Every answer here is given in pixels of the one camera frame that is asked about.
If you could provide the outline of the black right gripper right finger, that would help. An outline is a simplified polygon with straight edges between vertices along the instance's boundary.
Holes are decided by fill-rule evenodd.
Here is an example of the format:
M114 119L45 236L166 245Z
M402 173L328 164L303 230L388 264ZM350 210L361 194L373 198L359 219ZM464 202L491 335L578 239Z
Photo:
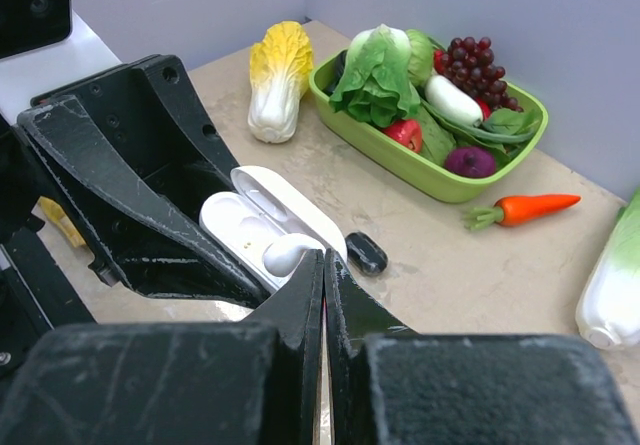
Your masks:
M599 353L557 334L421 334L325 255L337 444L635 444Z

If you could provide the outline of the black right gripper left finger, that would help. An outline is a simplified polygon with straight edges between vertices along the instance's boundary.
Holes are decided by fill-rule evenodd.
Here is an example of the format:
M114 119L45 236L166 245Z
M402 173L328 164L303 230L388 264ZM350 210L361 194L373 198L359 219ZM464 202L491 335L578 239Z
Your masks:
M68 325L11 385L5 444L314 444L324 256L238 322Z

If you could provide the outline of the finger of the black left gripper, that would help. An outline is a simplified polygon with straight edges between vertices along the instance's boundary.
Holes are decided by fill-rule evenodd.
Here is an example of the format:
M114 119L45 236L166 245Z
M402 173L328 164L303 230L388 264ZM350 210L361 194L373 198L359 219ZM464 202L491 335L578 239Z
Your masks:
M76 97L124 161L197 221L211 195L232 191L238 162L175 55L153 54L47 90L30 104Z

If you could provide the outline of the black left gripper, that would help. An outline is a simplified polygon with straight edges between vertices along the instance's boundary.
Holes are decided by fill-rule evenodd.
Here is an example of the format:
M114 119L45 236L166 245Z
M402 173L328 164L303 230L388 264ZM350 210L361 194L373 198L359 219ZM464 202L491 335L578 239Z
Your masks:
M154 299L223 300L256 308L266 288L109 143L73 96L21 112L28 152L75 226L117 279ZM37 232L39 186L17 136L1 122L1 373L13 375L48 331L94 317Z

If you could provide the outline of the white earbud charging case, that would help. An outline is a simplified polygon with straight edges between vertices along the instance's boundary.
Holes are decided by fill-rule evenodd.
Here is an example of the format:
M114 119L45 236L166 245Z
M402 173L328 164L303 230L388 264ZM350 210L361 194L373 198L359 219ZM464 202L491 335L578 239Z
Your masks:
M261 166L231 170L233 191L207 198L199 225L232 256L247 266L266 290L275 293L292 277L270 274L263 265L266 248L288 234L306 235L307 250L331 248L346 260L345 238L336 223L275 171Z

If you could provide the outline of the black earbud charging case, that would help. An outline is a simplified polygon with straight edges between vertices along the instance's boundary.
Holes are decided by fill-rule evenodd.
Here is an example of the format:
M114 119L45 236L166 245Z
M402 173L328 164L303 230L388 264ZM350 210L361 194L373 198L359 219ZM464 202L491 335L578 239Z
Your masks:
M349 233L345 242L349 259L364 275L377 276L387 269L386 252L366 233Z

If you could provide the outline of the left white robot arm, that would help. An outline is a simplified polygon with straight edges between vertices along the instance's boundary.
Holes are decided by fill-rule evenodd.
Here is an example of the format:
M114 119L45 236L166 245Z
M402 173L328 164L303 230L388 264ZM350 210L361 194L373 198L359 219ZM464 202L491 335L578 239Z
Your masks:
M1 59L1 378L51 329L91 319L38 238L59 205L105 284L255 308L268 291L198 224L236 159L182 61L121 62L77 15L70 34Z

